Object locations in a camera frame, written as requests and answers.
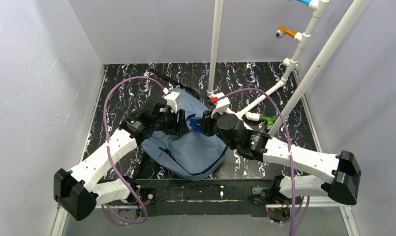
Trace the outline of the light blue student backpack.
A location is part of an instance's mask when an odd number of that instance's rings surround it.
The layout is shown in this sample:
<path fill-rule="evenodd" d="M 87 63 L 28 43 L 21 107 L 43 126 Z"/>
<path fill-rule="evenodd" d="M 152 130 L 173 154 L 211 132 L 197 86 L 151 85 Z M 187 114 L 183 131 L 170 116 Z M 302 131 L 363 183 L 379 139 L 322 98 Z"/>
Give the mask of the light blue student backpack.
<path fill-rule="evenodd" d="M 201 181 L 211 175 L 225 160 L 227 145 L 216 135 L 207 137 L 192 129 L 191 117 L 202 118 L 208 108 L 201 102 L 200 94 L 154 69 L 154 75 L 179 86 L 174 91 L 182 95 L 179 108 L 185 110 L 186 123 L 190 132 L 179 137 L 155 131 L 142 141 L 144 152 L 156 163 L 181 178 Z"/>

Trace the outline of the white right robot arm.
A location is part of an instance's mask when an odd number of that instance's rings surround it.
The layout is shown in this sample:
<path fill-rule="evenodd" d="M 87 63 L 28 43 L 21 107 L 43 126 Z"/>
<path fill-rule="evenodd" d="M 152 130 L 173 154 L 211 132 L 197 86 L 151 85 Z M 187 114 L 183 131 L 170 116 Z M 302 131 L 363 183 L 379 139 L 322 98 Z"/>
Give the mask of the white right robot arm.
<path fill-rule="evenodd" d="M 343 205 L 357 204 L 362 171 L 352 152 L 329 154 L 289 145 L 246 128 L 234 114 L 212 115 L 206 111 L 199 124 L 204 135 L 216 135 L 245 159 L 293 166 L 306 173 L 300 177 L 276 176 L 269 190 L 271 198 L 327 196 Z"/>

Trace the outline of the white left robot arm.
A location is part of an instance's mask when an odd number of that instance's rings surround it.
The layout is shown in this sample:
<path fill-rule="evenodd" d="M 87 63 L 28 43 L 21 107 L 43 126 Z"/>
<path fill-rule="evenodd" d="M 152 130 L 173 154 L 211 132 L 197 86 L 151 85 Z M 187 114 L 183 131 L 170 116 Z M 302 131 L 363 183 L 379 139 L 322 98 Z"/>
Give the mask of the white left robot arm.
<path fill-rule="evenodd" d="M 185 110 L 174 112 L 171 105 L 156 103 L 127 116 L 109 142 L 68 171 L 59 169 L 54 174 L 54 200 L 77 221 L 87 218 L 98 205 L 127 200 L 134 194 L 126 186 L 132 183 L 129 178 L 105 183 L 99 180 L 154 131 L 176 136 L 188 133 Z"/>

